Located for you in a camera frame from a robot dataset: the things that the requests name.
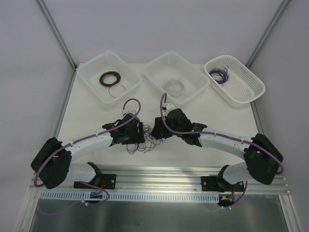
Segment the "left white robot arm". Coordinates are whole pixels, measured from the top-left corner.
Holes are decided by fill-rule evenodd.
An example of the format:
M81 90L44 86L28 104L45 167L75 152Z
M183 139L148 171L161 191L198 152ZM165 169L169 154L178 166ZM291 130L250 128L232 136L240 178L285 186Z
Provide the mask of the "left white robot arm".
M35 180L41 180L47 189L58 187L63 182L74 182L74 188L114 189L108 184L108 174L103 174L93 162L75 163L75 160L92 152L113 145L135 145L145 141L143 122L132 113L122 119L107 123L91 135L71 140L48 139L31 162Z

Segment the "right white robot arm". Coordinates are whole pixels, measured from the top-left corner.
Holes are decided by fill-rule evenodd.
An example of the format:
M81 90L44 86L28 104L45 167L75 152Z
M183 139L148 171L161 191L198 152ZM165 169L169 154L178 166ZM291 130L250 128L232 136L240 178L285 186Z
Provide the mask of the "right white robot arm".
M224 165L216 176L205 181L206 187L213 191L230 191L237 183L252 179L270 185L284 171L282 154L265 135L224 134L205 124L191 122L179 108L156 117L151 135L158 140L177 136L189 145L214 148L242 159L241 163Z

